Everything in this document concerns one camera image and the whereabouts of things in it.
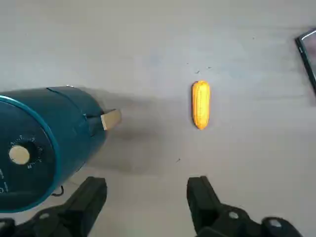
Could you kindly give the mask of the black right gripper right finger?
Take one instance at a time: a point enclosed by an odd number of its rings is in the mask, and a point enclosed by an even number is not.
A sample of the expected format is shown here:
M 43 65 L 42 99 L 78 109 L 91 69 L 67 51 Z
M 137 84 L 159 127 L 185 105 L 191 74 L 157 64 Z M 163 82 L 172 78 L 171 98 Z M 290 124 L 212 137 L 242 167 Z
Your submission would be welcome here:
M 206 176 L 190 177 L 187 201 L 198 237 L 299 237 L 287 220 L 265 217 L 253 221 L 243 209 L 222 203 Z

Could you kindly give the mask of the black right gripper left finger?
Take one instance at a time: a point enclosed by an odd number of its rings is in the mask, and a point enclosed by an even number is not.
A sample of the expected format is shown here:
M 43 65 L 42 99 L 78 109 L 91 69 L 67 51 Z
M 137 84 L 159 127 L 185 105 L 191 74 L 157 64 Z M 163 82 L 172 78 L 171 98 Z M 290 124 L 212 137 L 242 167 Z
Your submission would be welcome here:
M 107 199 L 104 178 L 88 177 L 62 205 L 39 211 L 17 225 L 14 219 L 1 218 L 2 237 L 86 237 Z

